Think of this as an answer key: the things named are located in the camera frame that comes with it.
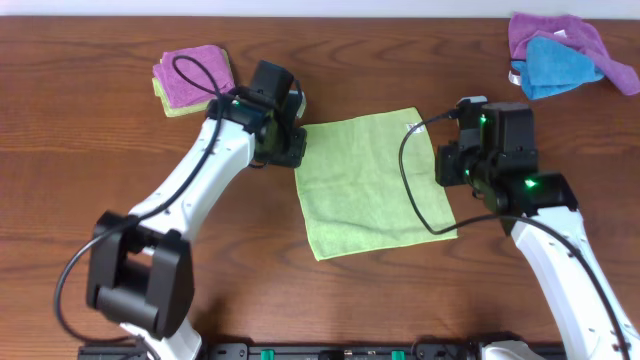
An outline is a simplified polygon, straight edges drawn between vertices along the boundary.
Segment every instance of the wooden table surface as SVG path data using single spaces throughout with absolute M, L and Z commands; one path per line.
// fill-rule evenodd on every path
M 592 21 L 612 57 L 640 70 L 640 22 Z M 526 101 L 507 81 L 508 20 L 220 18 L 0 19 L 0 358 L 70 359 L 54 320 L 68 258 L 107 209 L 126 213 L 176 166 L 202 114 L 167 119 L 151 67 L 163 51 L 218 44 L 238 83 L 266 59 L 298 77 L 305 123 L 416 106 L 423 117 L 464 96 Z M 640 97 L 607 80 L 532 102 L 541 168 L 578 197 L 591 245 L 640 325 Z M 453 123 L 429 130 L 434 144 Z M 486 213 L 448 189 L 456 219 Z M 208 340 L 411 343 L 510 330 L 559 341 L 542 291 L 498 223 L 457 240 L 314 260 L 293 170 L 242 171 L 197 241 L 190 318 Z M 120 333 L 84 304 L 87 261 L 64 310 L 81 331 Z

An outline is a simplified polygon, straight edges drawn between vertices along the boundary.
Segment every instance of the purple cloth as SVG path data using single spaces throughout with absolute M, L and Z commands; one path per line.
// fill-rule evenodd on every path
M 554 34 L 561 30 L 564 30 L 566 37 Z M 598 30 L 579 17 L 515 13 L 509 22 L 511 57 L 524 60 L 527 43 L 536 36 L 555 40 L 585 54 L 623 94 L 634 95 L 640 92 L 640 80 L 635 70 L 629 65 L 612 60 Z
M 200 104 L 213 99 L 215 96 L 202 91 L 184 81 L 173 69 L 172 61 L 177 55 L 188 55 L 198 60 L 211 72 L 223 93 L 234 88 L 233 76 L 222 49 L 214 45 L 204 45 L 195 48 L 166 52 L 162 55 L 162 62 L 153 66 L 153 75 L 167 94 L 172 108 L 181 108 Z M 213 89 L 213 85 L 200 68 L 187 60 L 178 60 L 178 68 L 189 79 L 205 88 Z

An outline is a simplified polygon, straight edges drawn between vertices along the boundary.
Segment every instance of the stack of towels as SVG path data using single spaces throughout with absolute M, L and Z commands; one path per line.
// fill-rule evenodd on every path
M 204 45 L 165 52 L 160 63 L 153 66 L 152 83 L 155 95 L 162 101 L 162 107 L 167 117 L 203 111 L 209 101 L 215 98 L 215 95 L 194 87 L 176 73 L 172 62 L 177 55 L 191 56 L 202 63 L 213 75 L 222 93 L 235 87 L 227 53 L 219 47 Z M 187 60 L 178 60 L 176 64 L 189 79 L 202 87 L 213 90 L 213 84 L 198 66 Z
M 595 27 L 579 17 L 516 13 L 509 23 L 509 80 L 531 100 L 607 77 L 624 95 L 640 92 L 635 70 L 609 56 Z

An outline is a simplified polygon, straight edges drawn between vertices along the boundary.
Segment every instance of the white wall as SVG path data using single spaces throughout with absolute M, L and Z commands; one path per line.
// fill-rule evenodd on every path
M 0 0 L 0 15 L 511 17 L 640 19 L 640 0 Z

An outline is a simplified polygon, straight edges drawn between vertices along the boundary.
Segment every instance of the blue towel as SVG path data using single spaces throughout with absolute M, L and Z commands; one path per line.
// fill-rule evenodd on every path
M 535 37 L 527 45 L 527 61 L 512 61 L 529 100 L 553 96 L 601 80 L 604 74 L 587 56 L 553 40 Z

